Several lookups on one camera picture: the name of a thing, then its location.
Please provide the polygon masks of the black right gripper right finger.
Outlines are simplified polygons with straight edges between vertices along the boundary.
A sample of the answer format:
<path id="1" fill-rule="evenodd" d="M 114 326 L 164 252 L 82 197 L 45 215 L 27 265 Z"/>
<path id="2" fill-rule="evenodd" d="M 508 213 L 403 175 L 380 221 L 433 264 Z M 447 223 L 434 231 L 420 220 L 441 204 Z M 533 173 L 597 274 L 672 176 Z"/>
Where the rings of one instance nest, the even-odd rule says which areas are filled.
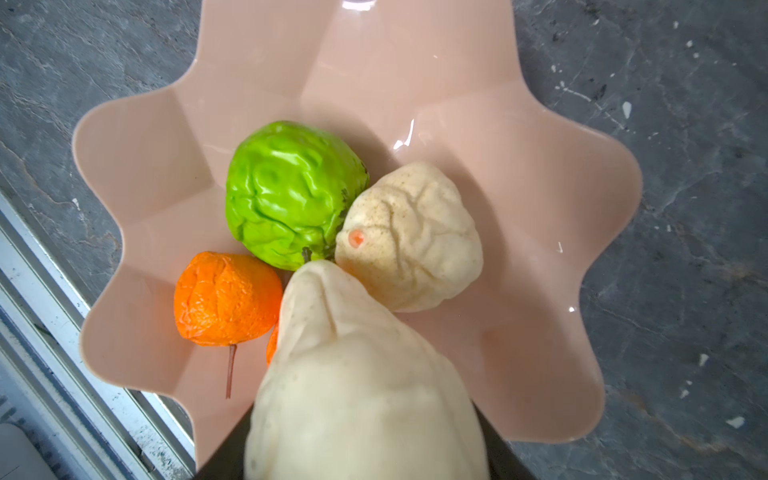
<path id="1" fill-rule="evenodd" d="M 487 451 L 491 480 L 536 480 L 537 477 L 523 464 L 474 404 Z"/>

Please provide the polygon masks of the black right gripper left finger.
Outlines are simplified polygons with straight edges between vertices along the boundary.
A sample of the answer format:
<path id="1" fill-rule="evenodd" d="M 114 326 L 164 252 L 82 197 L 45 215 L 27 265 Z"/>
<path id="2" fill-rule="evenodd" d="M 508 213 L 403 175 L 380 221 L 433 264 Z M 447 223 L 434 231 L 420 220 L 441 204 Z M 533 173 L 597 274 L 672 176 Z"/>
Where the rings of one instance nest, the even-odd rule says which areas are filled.
<path id="1" fill-rule="evenodd" d="M 211 458 L 192 477 L 193 480 L 243 480 L 245 445 L 253 408 L 249 408 Z"/>

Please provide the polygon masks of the beige fake fruit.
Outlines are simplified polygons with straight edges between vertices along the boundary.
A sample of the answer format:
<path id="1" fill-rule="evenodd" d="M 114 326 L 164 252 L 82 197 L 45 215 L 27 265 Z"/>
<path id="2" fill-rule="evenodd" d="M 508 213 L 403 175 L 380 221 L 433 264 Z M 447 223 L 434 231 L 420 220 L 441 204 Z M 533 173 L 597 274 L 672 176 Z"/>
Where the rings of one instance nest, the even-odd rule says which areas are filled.
<path id="1" fill-rule="evenodd" d="M 328 261 L 297 270 L 245 443 L 248 479 L 486 479 L 454 365 Z"/>
<path id="2" fill-rule="evenodd" d="M 458 188 L 428 163 L 404 165 L 354 200 L 334 259 L 379 303 L 405 313 L 456 297 L 484 266 Z"/>

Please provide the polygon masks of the green fake fruit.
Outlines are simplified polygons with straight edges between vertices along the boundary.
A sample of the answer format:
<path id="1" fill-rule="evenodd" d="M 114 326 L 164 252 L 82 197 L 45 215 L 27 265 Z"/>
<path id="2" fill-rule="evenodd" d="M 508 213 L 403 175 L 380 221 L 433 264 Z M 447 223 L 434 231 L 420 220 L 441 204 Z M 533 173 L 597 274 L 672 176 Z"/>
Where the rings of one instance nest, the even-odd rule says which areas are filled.
<path id="1" fill-rule="evenodd" d="M 339 137 L 297 122 L 273 122 L 233 155 L 226 221 L 254 256 L 295 271 L 334 256 L 346 215 L 369 185 L 366 166 Z"/>

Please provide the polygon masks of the pink scalloped plate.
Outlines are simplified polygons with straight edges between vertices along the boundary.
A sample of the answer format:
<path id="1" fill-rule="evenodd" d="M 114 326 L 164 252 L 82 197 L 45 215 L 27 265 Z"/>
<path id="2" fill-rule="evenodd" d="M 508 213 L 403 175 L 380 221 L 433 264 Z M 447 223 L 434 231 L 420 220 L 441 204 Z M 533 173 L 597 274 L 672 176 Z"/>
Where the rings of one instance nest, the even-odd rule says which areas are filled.
<path id="1" fill-rule="evenodd" d="M 266 342 L 182 338 L 173 297 L 202 251 L 240 253 L 225 219 L 236 148 L 275 121 L 342 138 L 371 188 L 332 256 L 447 356 L 504 438 L 579 439 L 605 386 L 583 278 L 642 190 L 632 153 L 548 110 L 521 71 L 507 1 L 206 1 L 190 68 L 78 123 L 77 166 L 123 253 L 80 333 L 90 371 L 167 396 L 206 461 L 250 407 Z"/>

